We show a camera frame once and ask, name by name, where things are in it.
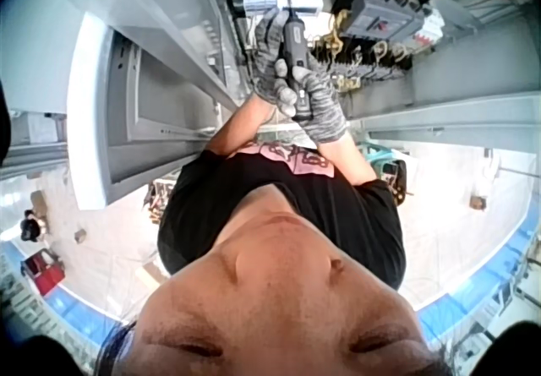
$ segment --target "workshop equipment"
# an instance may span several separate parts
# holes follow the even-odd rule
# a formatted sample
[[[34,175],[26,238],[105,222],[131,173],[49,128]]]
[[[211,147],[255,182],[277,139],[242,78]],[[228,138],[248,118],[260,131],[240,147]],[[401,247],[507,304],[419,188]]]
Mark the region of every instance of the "workshop equipment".
[[[64,263],[51,249],[43,248],[20,263],[20,274],[25,277],[30,288],[46,296],[64,277]]]
[[[395,204],[404,203],[407,192],[406,162],[398,159],[395,152],[385,146],[362,142],[358,148],[377,177],[389,185]]]

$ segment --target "glove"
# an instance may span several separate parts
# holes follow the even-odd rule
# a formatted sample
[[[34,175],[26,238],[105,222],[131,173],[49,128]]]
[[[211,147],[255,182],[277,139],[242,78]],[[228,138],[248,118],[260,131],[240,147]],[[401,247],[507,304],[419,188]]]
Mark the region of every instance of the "glove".
[[[284,25],[288,18],[287,11],[274,8],[265,14],[255,27],[257,52],[254,56],[254,91],[271,104],[276,104],[275,64],[279,56]]]
[[[316,144],[325,144],[340,139],[346,133],[346,118],[338,95],[331,82],[329,74],[318,64],[312,54],[308,56],[308,67],[293,66],[292,75],[309,95],[314,118],[300,121],[306,134]],[[275,82],[277,105],[280,111],[289,117],[295,115],[297,93],[290,89],[284,78],[287,77],[287,65],[284,59],[279,59],[275,71],[280,79]]]

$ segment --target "black t-shirt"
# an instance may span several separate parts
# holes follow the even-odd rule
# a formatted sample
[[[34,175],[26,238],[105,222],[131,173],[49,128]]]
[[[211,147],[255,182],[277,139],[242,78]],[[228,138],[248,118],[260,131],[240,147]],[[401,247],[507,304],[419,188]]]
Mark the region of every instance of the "black t-shirt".
[[[353,187],[313,151],[280,144],[247,144],[229,158],[206,150],[183,167],[158,236],[167,270],[175,273],[205,255],[241,199],[267,184],[342,251],[387,285],[400,286],[406,255],[386,183]]]

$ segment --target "white wall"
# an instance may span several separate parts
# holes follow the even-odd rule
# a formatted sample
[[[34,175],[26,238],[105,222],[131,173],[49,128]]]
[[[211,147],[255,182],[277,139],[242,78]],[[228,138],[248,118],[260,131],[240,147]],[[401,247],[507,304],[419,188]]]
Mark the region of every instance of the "white wall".
[[[69,72],[83,15],[67,0],[4,0],[0,77],[9,109],[66,113]]]

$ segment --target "cordless screwdriver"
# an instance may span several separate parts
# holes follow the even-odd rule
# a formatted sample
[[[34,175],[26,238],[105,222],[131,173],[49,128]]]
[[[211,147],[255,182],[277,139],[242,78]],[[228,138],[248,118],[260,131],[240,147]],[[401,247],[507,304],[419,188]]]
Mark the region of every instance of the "cordless screwdriver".
[[[307,121],[313,118],[312,107],[301,85],[293,78],[293,66],[308,67],[308,45],[304,38],[304,22],[293,10],[291,0],[287,0],[289,18],[284,25],[283,57],[287,64],[287,85],[297,93],[295,117],[293,121]]]

